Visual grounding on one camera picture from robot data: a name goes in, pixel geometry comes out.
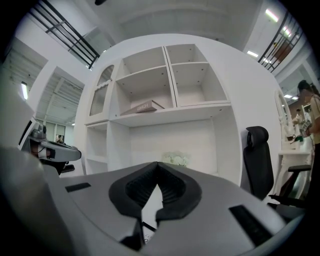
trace chair headrest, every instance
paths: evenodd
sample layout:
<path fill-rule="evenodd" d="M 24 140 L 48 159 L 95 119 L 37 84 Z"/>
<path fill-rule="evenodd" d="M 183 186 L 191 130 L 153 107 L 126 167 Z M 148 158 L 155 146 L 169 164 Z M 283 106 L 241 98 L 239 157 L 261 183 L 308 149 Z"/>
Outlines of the chair headrest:
<path fill-rule="evenodd" d="M 263 143 L 266 143 L 269 139 L 268 131 L 261 126 L 251 126 L 246 128 L 249 132 L 246 138 L 246 142 L 249 148 L 254 148 Z"/>

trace white bookshelf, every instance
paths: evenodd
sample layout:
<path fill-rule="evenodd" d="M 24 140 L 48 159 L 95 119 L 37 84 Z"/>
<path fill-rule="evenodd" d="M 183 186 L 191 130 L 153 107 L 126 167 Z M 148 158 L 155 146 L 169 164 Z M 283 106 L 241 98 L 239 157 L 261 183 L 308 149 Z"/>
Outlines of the white bookshelf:
<path fill-rule="evenodd" d="M 181 151 L 190 155 L 187 167 L 239 184 L 242 155 L 232 104 L 195 44 L 147 49 L 111 64 L 108 121 L 87 125 L 87 173 Z M 121 115 L 149 100 L 164 109 Z"/>
<path fill-rule="evenodd" d="M 171 64 L 206 62 L 205 56 L 194 44 L 178 44 L 166 46 Z"/>
<path fill-rule="evenodd" d="M 107 127 L 107 121 L 86 126 L 86 159 L 89 174 L 96 173 L 97 167 L 108 171 Z"/>
<path fill-rule="evenodd" d="M 229 102 L 215 71 L 197 46 L 166 46 L 165 52 L 178 107 Z"/>
<path fill-rule="evenodd" d="M 116 138 L 111 143 L 108 139 L 109 171 L 162 161 L 163 153 L 180 151 L 190 155 L 188 168 L 238 184 L 241 152 L 231 107 L 201 120 L 146 126 L 124 124 L 109 122 L 113 134 L 108 138 Z"/>
<path fill-rule="evenodd" d="M 124 58 L 120 64 L 118 78 L 166 65 L 162 47 L 148 49 Z"/>
<path fill-rule="evenodd" d="M 155 112 L 122 115 L 111 119 L 111 121 L 128 127 L 170 124 L 210 119 L 229 108 L 231 108 L 230 103 L 176 107 Z"/>
<path fill-rule="evenodd" d="M 111 98 L 110 120 L 149 100 L 165 109 L 176 107 L 168 64 L 120 76 L 114 84 Z"/>

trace ceiling light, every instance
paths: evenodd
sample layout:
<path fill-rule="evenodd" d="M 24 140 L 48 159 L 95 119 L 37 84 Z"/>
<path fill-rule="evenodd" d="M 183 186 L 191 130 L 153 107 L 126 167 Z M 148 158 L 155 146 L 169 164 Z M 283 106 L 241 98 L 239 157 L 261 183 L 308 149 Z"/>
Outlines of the ceiling light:
<path fill-rule="evenodd" d="M 264 58 L 263 61 L 266 63 L 271 63 L 271 60 L 267 60 L 266 58 Z"/>
<path fill-rule="evenodd" d="M 252 51 L 249 51 L 249 50 L 248 50 L 247 54 L 250 54 L 250 55 L 252 55 L 253 57 L 258 57 L 258 56 L 259 56 L 258 54 L 254 53 L 254 52 L 252 52 Z"/>
<path fill-rule="evenodd" d="M 275 22 L 278 22 L 279 18 L 276 15 L 274 15 L 269 9 L 265 10 L 265 14 L 268 15 Z"/>
<path fill-rule="evenodd" d="M 22 87 L 23 97 L 24 97 L 25 99 L 28 99 L 27 84 L 26 84 L 25 82 L 21 82 L 21 87 Z"/>
<path fill-rule="evenodd" d="M 288 36 L 291 37 L 291 32 L 288 30 L 286 26 L 283 27 L 284 33 Z"/>

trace white curved wall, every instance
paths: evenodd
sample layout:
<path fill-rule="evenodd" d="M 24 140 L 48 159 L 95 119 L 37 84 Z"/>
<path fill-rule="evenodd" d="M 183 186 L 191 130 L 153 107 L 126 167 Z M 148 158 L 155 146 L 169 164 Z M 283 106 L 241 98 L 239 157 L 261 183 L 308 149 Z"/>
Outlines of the white curved wall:
<path fill-rule="evenodd" d="M 87 104 L 100 67 L 114 60 L 133 55 L 155 47 L 196 44 L 210 63 L 228 94 L 240 132 L 242 147 L 246 146 L 246 127 L 262 126 L 269 132 L 269 147 L 273 173 L 276 177 L 279 168 L 278 152 L 281 149 L 281 129 L 275 103 L 275 90 L 279 85 L 274 76 L 241 51 L 226 44 L 204 37 L 186 34 L 155 34 L 122 41 L 103 53 L 88 78 L 75 118 L 74 136 L 79 138 L 76 146 L 85 149 L 85 119 Z M 246 185 L 246 175 L 241 185 Z"/>

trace metal railing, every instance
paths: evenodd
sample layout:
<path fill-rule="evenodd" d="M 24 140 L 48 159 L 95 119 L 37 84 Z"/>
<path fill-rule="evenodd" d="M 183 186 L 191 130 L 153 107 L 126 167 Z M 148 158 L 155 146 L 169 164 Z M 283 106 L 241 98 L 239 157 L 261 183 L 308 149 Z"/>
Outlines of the metal railing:
<path fill-rule="evenodd" d="M 47 34 L 56 37 L 68 51 L 91 69 L 100 55 L 47 0 L 39 1 L 29 13 L 44 27 Z"/>
<path fill-rule="evenodd" d="M 287 11 L 278 31 L 258 63 L 272 73 L 296 46 L 302 35 L 302 28 Z"/>

